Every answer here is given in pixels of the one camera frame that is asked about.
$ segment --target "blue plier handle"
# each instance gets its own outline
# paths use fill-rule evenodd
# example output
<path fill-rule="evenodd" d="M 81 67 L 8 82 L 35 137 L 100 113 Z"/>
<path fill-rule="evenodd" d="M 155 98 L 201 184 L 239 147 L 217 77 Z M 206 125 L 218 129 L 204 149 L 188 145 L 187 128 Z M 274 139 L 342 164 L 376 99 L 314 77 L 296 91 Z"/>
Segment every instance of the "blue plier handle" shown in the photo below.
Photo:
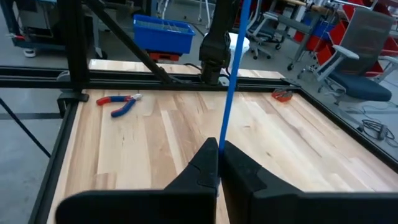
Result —
<path fill-rule="evenodd" d="M 117 118 L 127 113 L 131 109 L 131 107 L 136 103 L 136 101 L 137 100 L 132 96 L 105 96 L 97 100 L 97 105 L 102 106 L 106 103 L 112 103 L 112 102 L 127 102 L 122 108 L 111 112 L 112 118 Z"/>

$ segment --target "wooden table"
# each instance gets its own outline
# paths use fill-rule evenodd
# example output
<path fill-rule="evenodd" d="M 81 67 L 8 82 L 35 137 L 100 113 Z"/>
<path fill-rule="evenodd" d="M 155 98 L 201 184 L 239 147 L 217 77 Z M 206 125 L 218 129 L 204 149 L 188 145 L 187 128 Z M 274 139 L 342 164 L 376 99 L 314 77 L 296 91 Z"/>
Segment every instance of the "wooden table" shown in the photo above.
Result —
<path fill-rule="evenodd" d="M 198 73 L 162 65 L 175 73 Z M 91 69 L 148 71 L 142 63 L 92 60 Z M 277 72 L 240 70 L 247 77 Z M 162 189 L 187 165 L 207 137 L 220 135 L 225 92 L 140 91 L 120 118 L 122 104 L 98 98 L 133 90 L 88 90 L 76 112 L 49 214 L 65 197 L 90 189 Z M 281 179 L 303 191 L 395 191 L 398 175 L 300 95 L 280 103 L 269 93 L 235 93 L 227 139 Z M 224 197 L 217 222 L 228 223 Z"/>

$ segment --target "blue chair seat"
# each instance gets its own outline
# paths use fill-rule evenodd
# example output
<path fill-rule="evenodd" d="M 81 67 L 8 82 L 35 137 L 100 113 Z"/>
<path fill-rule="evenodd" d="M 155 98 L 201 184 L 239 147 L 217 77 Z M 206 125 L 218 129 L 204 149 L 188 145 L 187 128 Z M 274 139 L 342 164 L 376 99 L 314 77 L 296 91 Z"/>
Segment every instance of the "blue chair seat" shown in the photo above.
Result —
<path fill-rule="evenodd" d="M 369 101 L 389 101 L 391 92 L 376 82 L 358 75 L 332 72 L 329 77 L 346 89 L 350 97 Z"/>

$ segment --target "blue cable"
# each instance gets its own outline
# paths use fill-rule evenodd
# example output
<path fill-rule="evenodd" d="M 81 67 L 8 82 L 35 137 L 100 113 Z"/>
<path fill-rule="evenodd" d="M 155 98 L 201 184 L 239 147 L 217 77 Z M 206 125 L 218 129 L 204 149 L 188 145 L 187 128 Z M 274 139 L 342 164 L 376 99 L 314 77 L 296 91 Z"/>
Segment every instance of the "blue cable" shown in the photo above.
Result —
<path fill-rule="evenodd" d="M 231 76 L 229 78 L 229 87 L 226 95 L 226 103 L 224 109 L 223 124 L 221 125 L 220 141 L 218 145 L 219 158 L 222 158 L 224 154 L 226 130 L 228 127 L 229 114 L 231 113 L 232 99 L 234 97 L 234 91 L 236 86 L 236 77 L 238 76 L 239 63 L 241 61 L 242 47 L 244 36 L 246 35 L 246 27 L 248 26 L 249 10 L 251 0 L 243 0 L 243 8 L 241 11 L 241 24 L 239 26 L 238 40 L 236 41 L 236 49 L 234 55 L 234 61 L 232 64 Z"/>

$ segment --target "blue plastic bin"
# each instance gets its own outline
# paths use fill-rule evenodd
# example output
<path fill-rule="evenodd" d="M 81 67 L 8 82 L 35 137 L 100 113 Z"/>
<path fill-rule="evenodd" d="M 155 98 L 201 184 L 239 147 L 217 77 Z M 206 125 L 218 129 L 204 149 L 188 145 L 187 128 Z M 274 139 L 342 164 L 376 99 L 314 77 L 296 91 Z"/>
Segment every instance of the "blue plastic bin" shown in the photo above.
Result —
<path fill-rule="evenodd" d="M 312 18 L 306 17 L 306 18 L 304 18 L 303 23 L 305 25 L 310 25 L 311 20 L 312 20 Z M 335 28 L 335 25 L 329 24 L 328 22 L 321 20 L 315 26 L 315 28 L 312 32 L 312 35 L 315 35 L 323 40 L 330 40 L 328 33 L 333 28 Z"/>
<path fill-rule="evenodd" d="M 186 23 L 135 15 L 134 41 L 142 49 L 189 54 L 195 31 Z"/>

